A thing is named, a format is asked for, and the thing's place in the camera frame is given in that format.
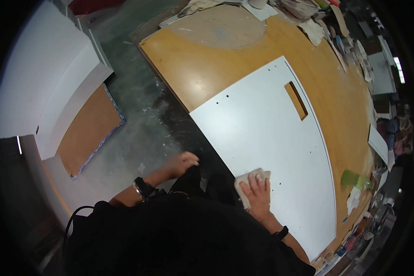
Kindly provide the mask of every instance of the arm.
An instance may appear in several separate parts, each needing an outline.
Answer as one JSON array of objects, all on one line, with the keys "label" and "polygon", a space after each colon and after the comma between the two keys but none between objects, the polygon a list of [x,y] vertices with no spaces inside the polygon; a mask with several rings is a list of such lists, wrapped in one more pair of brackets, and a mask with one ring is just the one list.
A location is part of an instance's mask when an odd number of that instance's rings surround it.
[{"label": "arm", "polygon": [[[184,152],[171,157],[159,169],[152,171],[144,178],[144,182],[156,188],[161,183],[180,177],[191,166],[198,166],[199,158],[191,152]],[[141,203],[143,199],[135,188],[130,185],[114,196],[109,203],[115,207],[132,207]]]},{"label": "arm", "polygon": [[[270,212],[270,181],[266,178],[265,185],[261,176],[249,175],[250,187],[241,182],[240,185],[250,201],[251,208],[248,212],[256,218],[271,234],[282,231],[284,228]],[[291,247],[296,256],[306,264],[310,264],[308,256],[298,241],[288,233],[283,242]]]}]

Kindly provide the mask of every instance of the blue painter's tape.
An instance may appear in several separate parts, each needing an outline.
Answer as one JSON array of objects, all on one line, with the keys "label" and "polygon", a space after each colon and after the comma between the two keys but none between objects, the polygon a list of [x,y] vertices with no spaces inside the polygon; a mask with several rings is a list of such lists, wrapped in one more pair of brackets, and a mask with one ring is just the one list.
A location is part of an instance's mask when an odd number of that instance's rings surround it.
[{"label": "blue painter's tape", "polygon": [[[113,107],[115,108],[116,112],[118,113],[118,116],[120,116],[121,122],[109,133],[109,135],[107,135],[103,141],[100,142],[100,144],[98,145],[97,149],[94,150],[89,157],[87,158],[86,162],[83,164],[83,166],[81,166],[81,168],[78,170],[78,174],[81,174],[81,171],[83,170],[83,168],[89,163],[90,159],[95,155],[95,153],[100,149],[100,147],[104,144],[104,142],[122,125],[124,124],[124,122],[126,122],[126,118],[124,118],[124,116],[121,114],[121,111],[118,109],[118,106],[116,105],[116,102],[113,100],[112,95],[109,92],[109,89],[107,89],[106,84],[104,84],[104,89],[106,91],[107,96],[109,97],[110,101],[113,104]],[[76,180],[77,179],[77,175],[71,176],[72,180]]]}]

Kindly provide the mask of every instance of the wooden workbench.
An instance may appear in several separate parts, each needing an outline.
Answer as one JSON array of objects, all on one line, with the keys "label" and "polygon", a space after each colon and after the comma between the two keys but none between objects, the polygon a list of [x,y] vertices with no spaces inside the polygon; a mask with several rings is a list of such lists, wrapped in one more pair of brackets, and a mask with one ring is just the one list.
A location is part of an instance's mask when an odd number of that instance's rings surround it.
[{"label": "wooden workbench", "polygon": [[261,66],[286,57],[328,148],[337,230],[327,249],[335,251],[370,199],[362,192],[359,207],[348,217],[351,189],[340,184],[345,169],[370,175],[374,165],[367,141],[375,120],[360,68],[351,65],[345,73],[325,40],[314,47],[282,14],[260,22],[244,8],[228,5],[182,18],[141,41],[139,48],[188,112]]}]

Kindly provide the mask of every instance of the wristwatch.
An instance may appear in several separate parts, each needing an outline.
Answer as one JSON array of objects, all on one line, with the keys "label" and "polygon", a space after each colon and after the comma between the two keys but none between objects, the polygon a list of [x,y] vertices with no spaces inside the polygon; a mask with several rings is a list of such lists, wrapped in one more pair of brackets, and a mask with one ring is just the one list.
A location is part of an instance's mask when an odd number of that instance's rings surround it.
[{"label": "wristwatch", "polygon": [[284,240],[284,238],[285,238],[285,236],[287,236],[287,234],[288,234],[288,228],[287,228],[287,226],[284,226],[284,229],[282,229],[282,231],[280,231],[280,232],[276,232],[275,234],[273,234],[273,235],[276,235],[276,236],[278,236],[281,240]]},{"label": "wristwatch", "polygon": [[137,177],[132,185],[138,193],[139,197],[143,199],[143,201],[146,201],[155,196],[166,194],[165,190],[158,190],[152,187],[149,183],[144,182],[141,177]]}]

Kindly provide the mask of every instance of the black watch strap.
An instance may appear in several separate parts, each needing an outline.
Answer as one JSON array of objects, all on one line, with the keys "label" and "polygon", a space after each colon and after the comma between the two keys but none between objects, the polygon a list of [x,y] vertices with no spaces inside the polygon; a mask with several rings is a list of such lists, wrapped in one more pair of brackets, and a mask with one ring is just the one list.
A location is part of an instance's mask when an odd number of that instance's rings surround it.
[{"label": "black watch strap", "polygon": [[281,240],[283,240],[285,236],[287,236],[287,234],[288,234],[288,228],[287,226],[284,226],[284,229],[282,229],[282,231],[276,232],[274,235],[278,236]]},{"label": "black watch strap", "polygon": [[149,183],[144,182],[144,180],[141,177],[137,177],[135,179],[135,185],[138,188],[138,192],[139,195],[143,198],[143,199],[148,199],[150,198],[152,195],[154,195],[155,193],[158,192],[158,189],[152,187]]}]

